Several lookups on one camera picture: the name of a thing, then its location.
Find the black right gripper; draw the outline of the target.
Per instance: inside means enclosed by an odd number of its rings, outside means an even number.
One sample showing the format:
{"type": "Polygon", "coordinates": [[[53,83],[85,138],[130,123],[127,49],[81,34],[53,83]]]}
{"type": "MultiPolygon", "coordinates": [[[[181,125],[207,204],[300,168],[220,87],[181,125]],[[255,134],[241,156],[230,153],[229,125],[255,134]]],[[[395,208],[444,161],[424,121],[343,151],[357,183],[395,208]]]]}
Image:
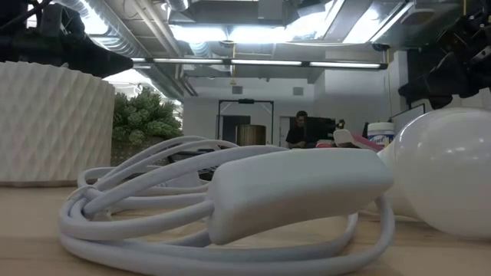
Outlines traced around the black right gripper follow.
{"type": "Polygon", "coordinates": [[[490,0],[477,2],[477,9],[467,8],[440,35],[440,48],[446,56],[427,74],[401,86],[401,96],[433,96],[428,100],[433,110],[452,103],[453,95],[472,97],[490,87],[490,0]]]}

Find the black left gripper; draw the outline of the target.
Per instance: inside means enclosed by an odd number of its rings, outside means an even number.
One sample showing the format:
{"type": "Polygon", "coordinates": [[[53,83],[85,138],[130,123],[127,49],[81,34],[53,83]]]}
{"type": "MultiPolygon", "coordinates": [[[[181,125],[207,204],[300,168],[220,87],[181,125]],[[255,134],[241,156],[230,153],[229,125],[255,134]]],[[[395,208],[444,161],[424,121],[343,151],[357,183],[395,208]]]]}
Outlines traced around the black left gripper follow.
{"type": "Polygon", "coordinates": [[[84,36],[77,11],[52,1],[1,0],[1,61],[66,62],[100,78],[133,68],[129,57],[84,36]]]}

